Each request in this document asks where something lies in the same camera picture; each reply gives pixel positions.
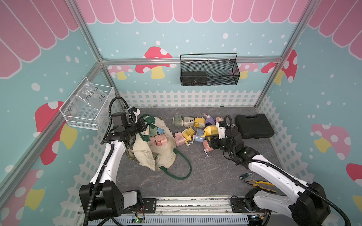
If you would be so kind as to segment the pink clear-drawer pencil sharpener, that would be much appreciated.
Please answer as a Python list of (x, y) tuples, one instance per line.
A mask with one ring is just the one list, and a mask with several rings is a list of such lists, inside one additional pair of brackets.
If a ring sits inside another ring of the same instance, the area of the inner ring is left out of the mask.
[(155, 136), (155, 142), (158, 147), (164, 146), (164, 145), (168, 144), (168, 138), (165, 133), (162, 133), (162, 134)]

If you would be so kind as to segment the pink boxy pencil sharpener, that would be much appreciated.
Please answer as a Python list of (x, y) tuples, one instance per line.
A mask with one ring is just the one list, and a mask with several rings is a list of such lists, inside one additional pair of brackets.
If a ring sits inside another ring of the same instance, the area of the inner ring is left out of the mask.
[(183, 134), (181, 132), (177, 132), (174, 134), (174, 140), (176, 143), (176, 146), (182, 146), (185, 144), (186, 138), (183, 136)]

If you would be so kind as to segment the beige pencil sharpener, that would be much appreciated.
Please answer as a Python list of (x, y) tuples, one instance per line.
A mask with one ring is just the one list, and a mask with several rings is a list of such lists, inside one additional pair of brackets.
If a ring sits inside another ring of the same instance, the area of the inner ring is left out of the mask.
[(183, 118), (183, 126), (184, 127), (194, 127), (194, 123), (195, 123), (195, 118), (194, 117), (185, 116)]

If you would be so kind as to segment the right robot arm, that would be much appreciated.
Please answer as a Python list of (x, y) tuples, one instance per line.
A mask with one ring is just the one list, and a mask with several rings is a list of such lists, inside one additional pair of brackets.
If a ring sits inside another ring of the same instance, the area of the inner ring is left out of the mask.
[(205, 127), (203, 137), (212, 149), (220, 149), (227, 160), (243, 166), (283, 192), (277, 195), (270, 189), (252, 182), (245, 196), (243, 206), (248, 212), (267, 210), (267, 215), (276, 212), (290, 217), (299, 226), (320, 226), (334, 209), (343, 218), (345, 225), (351, 225), (348, 216), (327, 199), (323, 187), (298, 179), (268, 161), (262, 154), (244, 145), (241, 135), (236, 134), (232, 118), (226, 115), (215, 125)]

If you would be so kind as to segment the light blue pencil sharpener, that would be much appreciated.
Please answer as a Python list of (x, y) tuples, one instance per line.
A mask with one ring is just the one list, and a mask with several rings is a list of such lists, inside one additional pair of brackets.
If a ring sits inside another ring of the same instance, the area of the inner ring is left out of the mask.
[(158, 133), (158, 134), (163, 134), (163, 133), (164, 133), (164, 130), (163, 130), (162, 128), (159, 128), (159, 127), (158, 127), (158, 128), (157, 128), (157, 133)]

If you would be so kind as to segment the pink red-drawer pencil sharpener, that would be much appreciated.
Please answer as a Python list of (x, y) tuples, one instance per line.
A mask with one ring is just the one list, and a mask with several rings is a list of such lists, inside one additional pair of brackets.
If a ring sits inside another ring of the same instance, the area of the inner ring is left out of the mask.
[(156, 140), (155, 140), (155, 137), (150, 136), (149, 145), (150, 145), (150, 146), (155, 146), (155, 145), (156, 145)]

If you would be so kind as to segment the mint green pencil sharpener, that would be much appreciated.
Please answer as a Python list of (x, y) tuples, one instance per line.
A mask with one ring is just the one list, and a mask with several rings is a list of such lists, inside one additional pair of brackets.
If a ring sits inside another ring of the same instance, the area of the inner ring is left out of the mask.
[(158, 127), (157, 126), (150, 126), (149, 129), (149, 136), (154, 137), (158, 135)]

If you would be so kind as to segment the blue grey pencil sharpener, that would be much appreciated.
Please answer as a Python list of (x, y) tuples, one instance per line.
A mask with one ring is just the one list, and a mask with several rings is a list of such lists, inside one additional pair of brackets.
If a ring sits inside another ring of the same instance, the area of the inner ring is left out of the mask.
[(193, 135), (192, 143), (194, 143), (194, 142), (203, 143), (203, 141), (205, 139), (204, 137), (202, 137), (203, 135), (204, 135), (204, 130), (203, 129), (197, 129), (197, 131)]

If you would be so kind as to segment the yellow white pencil sharpener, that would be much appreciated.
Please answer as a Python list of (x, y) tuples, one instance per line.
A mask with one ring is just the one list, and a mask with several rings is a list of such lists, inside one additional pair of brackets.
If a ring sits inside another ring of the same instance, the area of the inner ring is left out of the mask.
[(206, 126), (204, 129), (204, 134), (201, 137), (211, 136), (211, 135), (218, 135), (218, 128), (216, 125)]

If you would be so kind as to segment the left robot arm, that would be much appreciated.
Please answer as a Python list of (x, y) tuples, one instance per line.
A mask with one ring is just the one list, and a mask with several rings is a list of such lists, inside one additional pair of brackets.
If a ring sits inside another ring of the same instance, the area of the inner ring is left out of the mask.
[(119, 113), (112, 113), (112, 106), (122, 97), (115, 97), (108, 107), (109, 125), (101, 141), (105, 146), (99, 168), (91, 181), (82, 185), (79, 190), (81, 204), (84, 210), (83, 225), (90, 221), (101, 219), (104, 222), (119, 217), (124, 211), (132, 211), (135, 214), (142, 211), (144, 202), (140, 191), (132, 190), (121, 192), (116, 185), (118, 168), (122, 156), (136, 135), (146, 130), (146, 123), (138, 119), (139, 109), (125, 105), (125, 109)]

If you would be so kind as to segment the yellow crank pencil sharpener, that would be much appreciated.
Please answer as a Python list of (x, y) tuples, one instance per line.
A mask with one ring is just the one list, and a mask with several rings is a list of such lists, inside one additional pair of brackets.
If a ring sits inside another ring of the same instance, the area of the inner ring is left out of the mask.
[(185, 138), (185, 144), (187, 146), (190, 145), (190, 143), (193, 143), (193, 137), (195, 135), (195, 131), (193, 128), (188, 127), (182, 132), (182, 136)]

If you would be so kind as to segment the clear wall bin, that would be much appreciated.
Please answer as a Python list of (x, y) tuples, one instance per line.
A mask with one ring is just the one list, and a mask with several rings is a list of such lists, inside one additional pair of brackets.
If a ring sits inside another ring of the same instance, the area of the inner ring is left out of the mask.
[(85, 77), (59, 110), (68, 126), (98, 131), (108, 118), (114, 97), (113, 87), (92, 83)]

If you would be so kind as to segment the black plastic tool case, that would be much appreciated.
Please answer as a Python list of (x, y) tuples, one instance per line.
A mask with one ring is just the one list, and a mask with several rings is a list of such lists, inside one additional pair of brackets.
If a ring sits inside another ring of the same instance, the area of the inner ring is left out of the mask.
[(235, 124), (243, 139), (270, 138), (275, 132), (266, 115), (238, 115)]

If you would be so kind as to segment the purple pencil sharpener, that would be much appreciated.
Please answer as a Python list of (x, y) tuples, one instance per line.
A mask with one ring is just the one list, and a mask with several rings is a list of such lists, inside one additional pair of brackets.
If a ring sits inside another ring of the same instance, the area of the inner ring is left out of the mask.
[(213, 117), (211, 117), (210, 115), (207, 115), (205, 113), (203, 113), (204, 117), (205, 117), (205, 125), (207, 126), (213, 126), (216, 124), (216, 121)]

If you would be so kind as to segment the cream canvas tote bag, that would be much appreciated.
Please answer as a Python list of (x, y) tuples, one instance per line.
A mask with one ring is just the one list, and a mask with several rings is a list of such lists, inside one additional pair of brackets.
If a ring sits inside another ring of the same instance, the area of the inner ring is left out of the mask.
[[(134, 163), (147, 167), (153, 171), (161, 170), (166, 175), (176, 180), (188, 179), (192, 174), (191, 162), (184, 154), (177, 150), (172, 132), (167, 127), (162, 118), (153, 117), (150, 114), (143, 114), (139, 117), (139, 119), (145, 120), (147, 129), (145, 132), (138, 133), (135, 136), (134, 141), (126, 148), (126, 155)], [(150, 126), (157, 126), (162, 128), (168, 138), (168, 144), (159, 147), (157, 145), (150, 146)], [(168, 169), (174, 164), (178, 155), (182, 157), (189, 166), (188, 174), (183, 177), (178, 177), (168, 171)]]

